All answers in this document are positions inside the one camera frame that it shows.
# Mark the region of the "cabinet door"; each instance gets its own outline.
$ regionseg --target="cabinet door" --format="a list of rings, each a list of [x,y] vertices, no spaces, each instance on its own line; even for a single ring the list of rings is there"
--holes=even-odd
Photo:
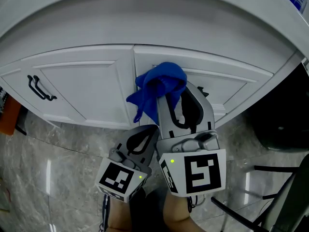
[[[213,107],[215,121],[244,102],[273,75],[230,58],[172,47],[137,45],[134,57],[137,76],[165,61],[181,66],[189,82],[209,93],[207,99]],[[184,119],[180,103],[175,114],[180,121]],[[151,121],[143,115],[140,123]]]
[[[85,118],[63,98],[40,70],[32,67],[31,63],[31,59],[26,59],[2,67],[0,69],[0,76],[17,94],[41,112],[42,116],[47,120],[69,123],[85,121]],[[56,96],[56,99],[52,101],[42,100],[39,97],[39,95],[43,97],[42,94],[39,93],[37,95],[30,89],[28,75],[32,78],[36,75],[39,78],[38,87],[50,97],[52,95]],[[31,86],[37,91],[34,82],[32,80]]]
[[[132,45],[76,47],[32,59],[56,90],[85,118],[85,125],[129,129],[136,107]]]

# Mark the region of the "blue cloth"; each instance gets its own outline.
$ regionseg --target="blue cloth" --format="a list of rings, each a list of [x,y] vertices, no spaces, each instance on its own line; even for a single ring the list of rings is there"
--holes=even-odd
[[[156,98],[169,94],[168,102],[175,109],[181,93],[185,90],[187,76],[175,63],[164,62],[135,79],[140,89],[126,101],[138,106],[134,123],[147,114],[158,125]]]

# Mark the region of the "gray tile floor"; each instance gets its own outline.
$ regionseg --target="gray tile floor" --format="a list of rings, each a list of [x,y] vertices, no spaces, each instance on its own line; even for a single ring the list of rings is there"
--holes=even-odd
[[[0,135],[0,176],[11,193],[10,213],[0,212],[0,226],[5,232],[50,232],[51,228],[97,232],[103,195],[94,179],[102,157],[123,131],[64,123],[58,129],[31,112],[25,129],[27,136],[17,131],[12,137]],[[226,189],[207,195],[203,205],[193,209],[192,218],[208,232],[222,227],[225,232],[249,231],[213,205],[210,197],[254,220],[268,205],[261,196],[276,193],[289,174],[253,171],[252,166],[299,166],[306,153],[267,151],[243,115],[221,126],[218,133],[221,148],[227,150]],[[151,168],[146,193],[166,185],[155,156]]]

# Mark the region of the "orange object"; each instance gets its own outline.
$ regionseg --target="orange object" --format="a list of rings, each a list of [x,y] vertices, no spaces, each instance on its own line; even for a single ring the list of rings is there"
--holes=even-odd
[[[13,135],[21,104],[10,95],[6,98],[3,113],[0,115],[0,132]]]

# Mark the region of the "skin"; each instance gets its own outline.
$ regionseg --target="skin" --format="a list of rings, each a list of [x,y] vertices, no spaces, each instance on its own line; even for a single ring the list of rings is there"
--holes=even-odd
[[[187,199],[167,193],[164,208],[164,222],[171,232],[204,232],[190,218]],[[131,214],[129,203],[111,198],[111,209],[107,232],[131,232]]]

